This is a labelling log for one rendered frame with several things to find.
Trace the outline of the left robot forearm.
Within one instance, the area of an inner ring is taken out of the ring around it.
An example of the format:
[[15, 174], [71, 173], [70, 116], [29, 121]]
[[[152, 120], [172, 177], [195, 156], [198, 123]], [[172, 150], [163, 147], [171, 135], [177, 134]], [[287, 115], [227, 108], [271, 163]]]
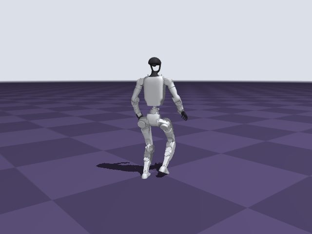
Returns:
[[134, 112], [138, 115], [138, 117], [140, 117], [142, 114], [140, 112], [140, 109], [139, 109], [139, 104], [138, 103], [134, 103], [131, 101], [131, 104], [134, 108]]

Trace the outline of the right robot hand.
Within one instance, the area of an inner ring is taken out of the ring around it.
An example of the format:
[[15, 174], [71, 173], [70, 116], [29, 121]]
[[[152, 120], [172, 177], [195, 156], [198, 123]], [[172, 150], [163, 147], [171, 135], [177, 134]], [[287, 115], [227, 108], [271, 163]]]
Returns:
[[185, 118], [185, 119], [184, 119], [185, 121], [188, 119], [188, 117], [187, 117], [185, 111], [182, 111], [182, 112], [181, 112], [181, 115], [182, 115], [181, 117], [184, 116], [183, 119]]

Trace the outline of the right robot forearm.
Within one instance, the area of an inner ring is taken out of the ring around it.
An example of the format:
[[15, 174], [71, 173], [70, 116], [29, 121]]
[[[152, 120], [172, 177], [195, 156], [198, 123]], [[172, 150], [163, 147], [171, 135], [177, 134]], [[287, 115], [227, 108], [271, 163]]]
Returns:
[[[179, 96], [179, 98], [180, 98], [180, 96]], [[177, 112], [178, 112], [179, 114], [181, 114], [181, 112], [184, 111], [184, 110], [183, 110], [183, 106], [182, 106], [182, 101], [181, 101], [181, 99], [180, 99], [179, 102], [175, 103], [175, 105], [176, 105], [177, 110], [178, 110]]]

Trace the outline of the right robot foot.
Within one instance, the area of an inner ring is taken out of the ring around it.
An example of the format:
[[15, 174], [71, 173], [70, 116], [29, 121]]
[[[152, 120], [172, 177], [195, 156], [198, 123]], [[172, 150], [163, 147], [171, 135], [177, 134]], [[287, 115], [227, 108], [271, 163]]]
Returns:
[[168, 169], [165, 168], [164, 166], [161, 166], [160, 169], [159, 169], [159, 171], [162, 172], [162, 173], [169, 174]]

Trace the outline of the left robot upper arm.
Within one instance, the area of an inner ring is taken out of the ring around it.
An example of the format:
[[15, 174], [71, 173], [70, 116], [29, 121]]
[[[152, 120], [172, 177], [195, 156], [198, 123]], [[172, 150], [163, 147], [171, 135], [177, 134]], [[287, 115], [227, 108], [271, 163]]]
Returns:
[[143, 80], [144, 78], [139, 78], [136, 82], [136, 86], [135, 86], [135, 89], [134, 89], [134, 92], [133, 92], [133, 95], [132, 95], [132, 98], [131, 98], [131, 101], [134, 102], [134, 103], [138, 103], [139, 102], [139, 93], [141, 92], [141, 89], [142, 89], [142, 86], [143, 86]]

